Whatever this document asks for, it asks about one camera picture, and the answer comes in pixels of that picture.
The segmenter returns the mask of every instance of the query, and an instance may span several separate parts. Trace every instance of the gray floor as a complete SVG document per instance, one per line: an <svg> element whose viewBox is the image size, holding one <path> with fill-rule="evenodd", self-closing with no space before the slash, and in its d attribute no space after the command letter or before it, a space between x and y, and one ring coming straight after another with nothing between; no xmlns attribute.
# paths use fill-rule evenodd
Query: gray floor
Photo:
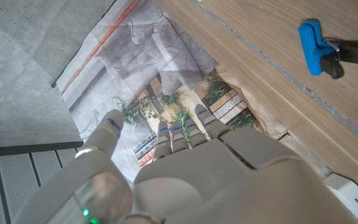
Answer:
<svg viewBox="0 0 358 224"><path fill-rule="evenodd" d="M114 0L0 0L0 147L80 141L50 85Z"/></svg>

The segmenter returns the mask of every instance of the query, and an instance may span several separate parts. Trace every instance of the robot finger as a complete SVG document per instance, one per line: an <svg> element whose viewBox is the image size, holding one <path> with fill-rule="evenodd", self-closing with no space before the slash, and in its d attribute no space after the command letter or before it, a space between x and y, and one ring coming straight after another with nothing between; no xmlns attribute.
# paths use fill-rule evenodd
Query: robot finger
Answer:
<svg viewBox="0 0 358 224"><path fill-rule="evenodd" d="M211 139L216 139L224 133L231 131L229 126L216 119L203 105L196 105L195 112Z"/></svg>
<svg viewBox="0 0 358 224"><path fill-rule="evenodd" d="M153 162L172 154L168 125L161 121L158 124L157 146L155 147Z"/></svg>
<svg viewBox="0 0 358 224"><path fill-rule="evenodd" d="M208 141L192 119L186 121L186 128L189 132L190 144L192 148Z"/></svg>
<svg viewBox="0 0 358 224"><path fill-rule="evenodd" d="M176 121L172 124L172 151L176 153L184 149L189 149L189 145L187 144L180 123Z"/></svg>

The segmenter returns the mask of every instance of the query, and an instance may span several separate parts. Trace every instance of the blue clip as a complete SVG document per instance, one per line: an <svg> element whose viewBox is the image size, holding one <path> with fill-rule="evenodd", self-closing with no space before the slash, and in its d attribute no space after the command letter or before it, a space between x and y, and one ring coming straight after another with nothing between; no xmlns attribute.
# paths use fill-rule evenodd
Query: blue clip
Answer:
<svg viewBox="0 0 358 224"><path fill-rule="evenodd" d="M320 23L317 20L304 21L298 31L309 71L314 76L320 75L323 72L320 66L321 57L335 52L333 46L337 47L339 44L331 44L323 40Z"/></svg>

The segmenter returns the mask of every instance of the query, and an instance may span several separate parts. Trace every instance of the wooden surface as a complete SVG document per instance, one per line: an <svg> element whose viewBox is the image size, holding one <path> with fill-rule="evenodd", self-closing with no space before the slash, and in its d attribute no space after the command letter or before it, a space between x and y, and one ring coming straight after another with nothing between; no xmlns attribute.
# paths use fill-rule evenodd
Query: wooden surface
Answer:
<svg viewBox="0 0 358 224"><path fill-rule="evenodd" d="M358 183L358 135L192 0L155 2L334 172ZM324 74L312 77L297 34L302 20L314 17L320 19L325 36L358 39L358 3L348 0L330 4L318 0L313 5L289 0L258 1L258 5L240 0L200 3L358 125L358 65L342 63L346 74L341 80L331 80Z"/></svg>

